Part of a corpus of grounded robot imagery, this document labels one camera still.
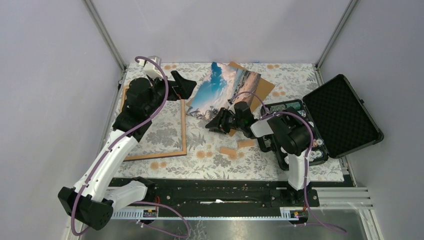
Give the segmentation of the wooden picture frame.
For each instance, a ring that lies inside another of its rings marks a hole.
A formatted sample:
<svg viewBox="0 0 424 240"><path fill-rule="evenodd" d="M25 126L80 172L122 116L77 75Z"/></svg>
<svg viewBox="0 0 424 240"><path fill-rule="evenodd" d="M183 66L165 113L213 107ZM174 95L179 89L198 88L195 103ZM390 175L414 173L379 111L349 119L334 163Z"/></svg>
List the wooden picture frame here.
<svg viewBox="0 0 424 240"><path fill-rule="evenodd" d="M185 101L167 101L125 161L185 156L187 154Z"/></svg>

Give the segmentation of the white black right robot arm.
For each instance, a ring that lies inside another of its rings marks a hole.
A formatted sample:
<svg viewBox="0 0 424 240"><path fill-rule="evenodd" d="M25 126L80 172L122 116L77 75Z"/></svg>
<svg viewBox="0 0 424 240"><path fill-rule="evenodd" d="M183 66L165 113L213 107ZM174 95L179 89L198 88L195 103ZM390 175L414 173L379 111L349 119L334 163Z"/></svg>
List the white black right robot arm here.
<svg viewBox="0 0 424 240"><path fill-rule="evenodd" d="M248 104L240 101L229 108L222 107L205 127L224 135L231 130L241 131L246 138L258 141L271 136L276 143L274 150L285 154L284 161L288 163L287 201L299 206L307 199L311 181L309 166L315 158L312 151L314 133L311 125L295 110L255 118Z"/></svg>

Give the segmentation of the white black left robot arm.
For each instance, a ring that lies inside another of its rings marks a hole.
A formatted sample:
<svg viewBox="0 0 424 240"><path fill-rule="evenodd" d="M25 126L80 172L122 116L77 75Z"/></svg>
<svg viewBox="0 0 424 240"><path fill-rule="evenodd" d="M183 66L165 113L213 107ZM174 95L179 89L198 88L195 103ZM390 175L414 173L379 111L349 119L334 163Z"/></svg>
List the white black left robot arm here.
<svg viewBox="0 0 424 240"><path fill-rule="evenodd" d="M112 125L106 144L93 164L73 187L62 187L58 199L71 217L71 225L79 221L94 230L101 230L119 210L140 202L144 206L155 200L155 184L142 177L107 192L120 165L130 151L141 141L152 125L154 114L159 113L167 101L187 100L197 82L171 71L173 79L165 81L139 77L133 79L123 93L121 112Z"/></svg>

